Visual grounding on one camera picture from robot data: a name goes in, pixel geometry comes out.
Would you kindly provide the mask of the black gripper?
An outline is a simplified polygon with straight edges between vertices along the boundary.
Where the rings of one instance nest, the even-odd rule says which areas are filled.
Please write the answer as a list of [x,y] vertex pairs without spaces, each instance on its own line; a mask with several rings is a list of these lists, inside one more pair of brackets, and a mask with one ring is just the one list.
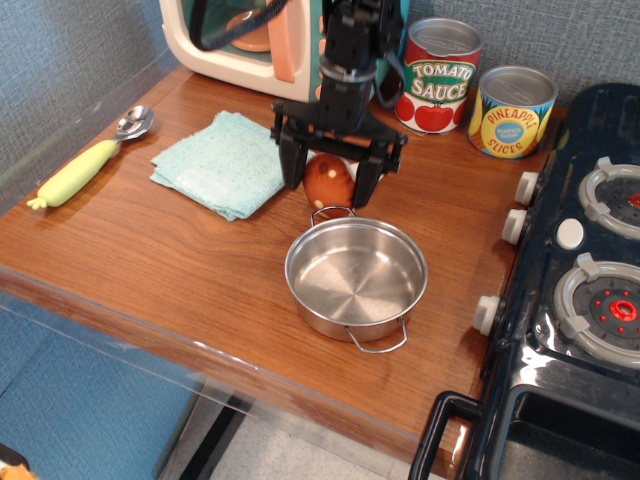
[[407,137],[378,120],[370,110],[377,93],[377,71],[323,69],[320,98],[311,103],[278,100],[271,138],[279,149],[283,181],[295,190],[302,182],[309,151],[358,162],[355,209],[365,207],[383,173],[396,172]]

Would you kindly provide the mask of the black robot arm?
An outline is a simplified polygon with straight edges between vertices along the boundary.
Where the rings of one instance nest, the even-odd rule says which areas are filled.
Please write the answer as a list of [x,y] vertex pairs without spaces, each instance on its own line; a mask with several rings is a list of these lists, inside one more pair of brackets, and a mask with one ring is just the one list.
[[320,56],[320,98],[315,103],[279,100],[271,138],[279,147],[284,185],[301,183],[310,150],[358,163],[353,206],[368,204],[380,177],[396,172],[405,134],[370,110],[377,64],[400,67],[396,49],[404,29],[399,1],[325,1],[325,47]]

